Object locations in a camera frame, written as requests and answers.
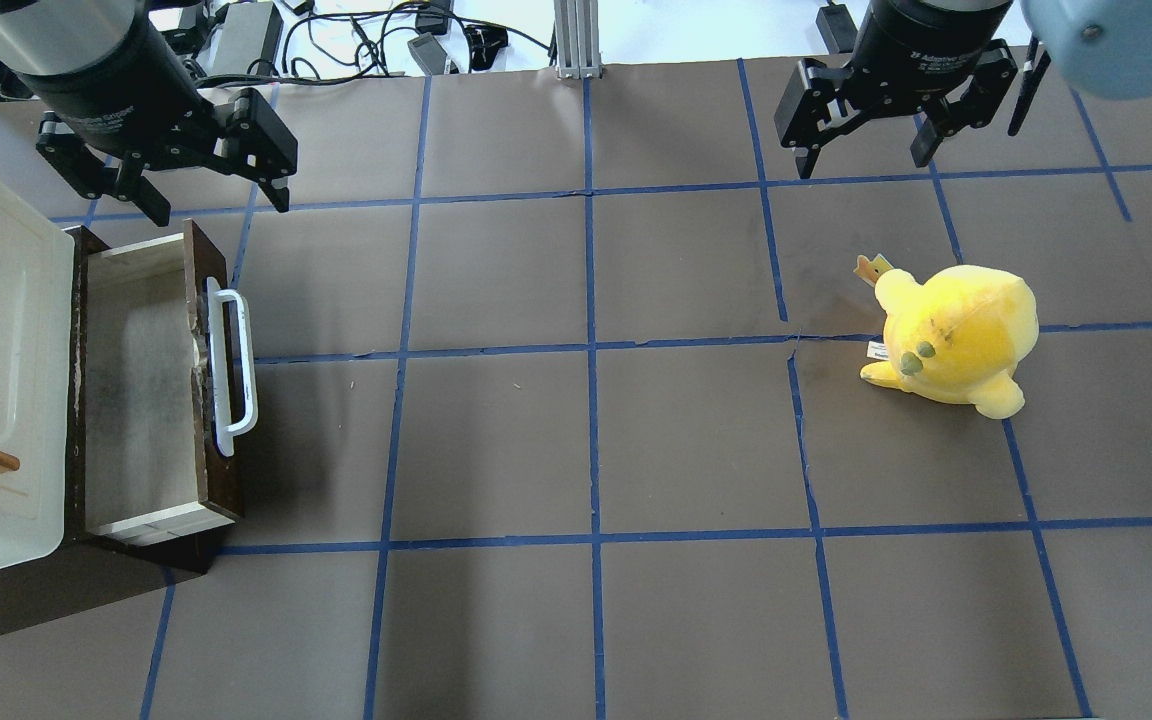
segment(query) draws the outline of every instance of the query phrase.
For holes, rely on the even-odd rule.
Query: plush toy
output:
[[[878,304],[887,311],[888,359],[865,365],[861,378],[937,402],[975,406],[995,420],[1025,404],[1011,373],[1038,341],[1038,314],[1023,279],[956,265],[918,285],[880,255],[859,258],[856,274],[872,279]]]

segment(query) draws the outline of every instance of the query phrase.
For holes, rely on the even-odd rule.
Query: blue grid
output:
[[[1053,619],[1056,621],[1056,629],[1060,635],[1061,647],[1064,651],[1066,665],[1068,665],[1070,682],[1079,704],[1079,712],[1084,717],[1092,715],[1091,702],[1087,699],[1087,691],[1083,685],[1082,674],[1078,666],[1069,628],[1064,622],[1060,593],[1047,559],[1046,543],[1043,539],[1044,530],[1051,532],[1062,532],[1062,530],[1084,530],[1098,528],[1152,528],[1152,516],[1121,516],[1121,518],[1089,518],[1089,520],[1043,520],[1039,518],[1032,495],[1030,495],[1028,477],[1025,475],[1023,457],[1010,420],[1002,423],[1007,447],[1011,455],[1016,480],[1021,498],[1023,498],[1026,520],[1024,521],[996,521],[996,523],[941,523],[941,524],[908,524],[908,525],[863,525],[863,526],[826,526],[820,523],[819,511],[814,502],[812,482],[810,482],[810,469],[808,462],[808,448],[803,438],[805,420],[803,400],[799,394],[799,378],[797,378],[797,366],[794,356],[787,361],[787,381],[791,388],[791,409],[794,409],[795,427],[797,441],[799,441],[799,461],[803,465],[804,491],[806,493],[810,526],[806,528],[758,528],[758,529],[730,529],[730,530],[682,530],[682,532],[641,532],[641,533],[604,533],[600,528],[600,501],[599,501],[599,471],[598,471],[598,353],[614,350],[632,350],[632,348],[645,347],[705,347],[705,346],[736,346],[736,344],[764,344],[764,343],[787,343],[797,342],[865,342],[876,340],[876,334],[854,333],[838,334],[836,336],[813,336],[813,334],[767,334],[767,336],[741,336],[741,338],[659,338],[649,341],[614,341],[600,342],[596,340],[594,327],[594,197],[612,195],[641,195],[659,192],[705,192],[721,190],[759,190],[763,205],[764,229],[767,233],[768,251],[772,260],[773,286],[776,288],[776,309],[781,319],[787,320],[787,311],[783,300],[783,285],[780,273],[780,258],[776,253],[776,237],[771,217],[771,204],[768,197],[770,187],[796,187],[796,185],[824,185],[824,184],[863,184],[881,182],[931,182],[937,196],[937,204],[940,206],[948,240],[952,243],[952,251],[955,259],[964,260],[963,252],[957,242],[957,234],[952,219],[950,206],[946,199],[942,181],[946,179],[1015,179],[1015,177],[1051,177],[1051,176],[1076,176],[1076,174],[1105,174],[1107,184],[1121,211],[1121,215],[1127,222],[1132,220],[1130,209],[1126,204],[1123,194],[1120,191],[1115,180],[1120,173],[1143,173],[1152,172],[1152,164],[1127,164],[1114,165],[1108,161],[1105,150],[1102,150],[1100,138],[1096,135],[1092,119],[1083,104],[1078,92],[1070,88],[1079,119],[1087,129],[1087,137],[1091,138],[1096,150],[1098,167],[1076,168],[1049,168],[1049,169],[1014,169],[1014,170],[968,170],[941,173],[933,161],[929,166],[927,173],[887,174],[887,176],[858,176],[836,179],[767,179],[761,156],[758,124],[755,118],[753,100],[751,100],[749,81],[745,73],[744,60],[736,61],[737,74],[741,83],[742,99],[745,101],[745,111],[749,120],[750,136],[755,147],[755,165],[758,170],[758,181],[753,182],[727,182],[727,183],[692,183],[692,184],[669,184],[669,185],[645,185],[645,187],[594,187],[593,168],[593,137],[591,137],[591,109],[589,78],[582,82],[582,100],[584,100],[584,154],[585,154],[585,183],[579,190],[559,192],[513,192],[494,195],[460,195],[460,196],[435,196],[425,197],[420,195],[422,177],[424,177],[425,161],[425,138],[429,130],[429,103],[430,103],[430,78],[425,78],[424,97],[420,103],[420,135],[417,145],[416,179],[412,197],[402,199],[380,200],[342,200],[342,202],[302,202],[293,204],[291,211],[314,211],[325,209],[376,209],[376,206],[411,206],[411,236],[408,245],[407,258],[407,281],[403,301],[403,321],[401,343],[396,351],[380,351],[369,354],[329,354],[329,355],[296,355],[262,357],[257,363],[263,365],[291,364],[291,363],[338,363],[338,361],[397,361],[397,391],[394,397],[393,419],[391,425],[389,464],[387,469],[387,480],[385,480],[385,500],[381,523],[381,537],[379,541],[321,541],[321,543],[286,543],[286,544],[248,544],[247,546],[229,546],[221,550],[223,555],[290,555],[291,553],[320,553],[320,552],[376,552],[378,553],[378,570],[376,570],[376,597],[374,612],[372,612],[371,642],[369,647],[369,667],[365,684],[365,719],[374,715],[376,707],[376,674],[378,674],[380,632],[382,626],[385,581],[388,574],[388,556],[391,552],[429,551],[447,548],[492,548],[492,547],[531,547],[531,546],[582,546],[588,544],[591,551],[591,579],[593,581],[593,611],[594,611],[594,707],[596,717],[604,720],[607,715],[607,700],[605,700],[605,673],[604,673],[604,645],[602,645],[602,545],[605,543],[645,543],[645,541],[751,541],[751,539],[812,539],[814,543],[814,561],[817,561],[820,601],[823,601],[824,624],[826,626],[827,646],[829,653],[831,673],[833,684],[835,684],[835,697],[838,704],[838,717],[844,719],[849,717],[847,712],[844,662],[840,650],[838,650],[838,632],[835,616],[833,616],[832,597],[828,579],[828,566],[826,559],[826,538],[846,537],[892,537],[892,536],[934,536],[934,535],[960,535],[960,533],[1020,533],[1029,532],[1033,537],[1034,548],[1039,566],[1043,570],[1044,584],[1046,584],[1048,600],[1052,606]],[[278,86],[274,86],[270,98],[271,105],[276,106]],[[257,188],[251,188],[248,195],[247,205],[243,209],[187,209],[173,210],[172,218],[183,219],[188,217],[204,217],[219,214],[243,214],[244,222],[242,236],[238,241],[238,255],[234,262],[233,283],[241,279],[243,260],[247,258],[247,242],[250,238],[251,223],[255,214],[274,211],[271,206],[256,204]],[[558,197],[582,196],[585,199],[585,233],[586,233],[586,313],[588,313],[588,342],[568,344],[524,344],[502,347],[468,347],[468,348],[444,348],[442,350],[414,351],[408,348],[411,331],[411,305],[415,282],[415,262],[417,234],[419,234],[420,205],[448,204],[448,202],[493,202],[493,200],[540,200],[556,199]],[[141,219],[141,213],[96,213],[96,200],[88,206],[88,212],[82,217],[56,217],[51,218],[55,223],[83,222],[91,225],[93,220],[127,220]],[[1152,320],[1140,320],[1139,323],[1089,323],[1089,324],[1051,324],[1043,325],[1041,333],[1069,333],[1069,332],[1121,332],[1152,329]],[[397,447],[399,431],[402,424],[403,395],[406,382],[406,364],[408,359],[420,359],[420,357],[461,357],[479,355],[515,355],[515,354],[544,354],[544,353],[585,353],[589,358],[589,427],[590,427],[590,503],[591,520],[590,532],[578,535],[541,535],[541,536],[502,536],[502,537],[475,537],[475,538],[431,538],[416,539],[416,541],[394,541],[391,538],[393,524],[394,484],[396,484],[397,471]],[[164,594],[160,621],[157,627],[154,652],[152,652],[150,670],[147,670],[145,696],[141,706],[141,717],[150,717],[152,700],[154,699],[157,669],[161,661],[164,643],[172,615],[174,600],[174,578],[169,570],[164,569],[164,575],[168,586]]]

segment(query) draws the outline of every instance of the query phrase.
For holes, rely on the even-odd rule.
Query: gray device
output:
[[[268,74],[274,67],[278,37],[283,32],[283,15],[278,14],[270,1],[229,3],[227,8],[207,73],[212,76]]]
[[[429,76],[454,76],[461,68],[447,55],[447,50],[438,44],[438,38],[429,32],[422,32],[407,41],[407,48],[412,53],[412,60]]]

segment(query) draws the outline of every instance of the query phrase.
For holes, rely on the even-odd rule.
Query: plush toy eye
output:
[[[905,353],[900,356],[900,373],[902,376],[916,376],[923,372],[923,361],[918,359],[918,355],[914,353]]]

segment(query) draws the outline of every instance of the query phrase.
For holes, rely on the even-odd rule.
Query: white door handle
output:
[[[207,278],[207,350],[211,366],[211,396],[215,402],[215,447],[226,457],[234,455],[234,437],[256,427],[256,356],[252,353],[251,314],[238,291],[225,290],[215,278]],[[233,302],[238,314],[238,367],[242,369],[243,416],[230,423],[229,355],[225,348],[225,302]]]

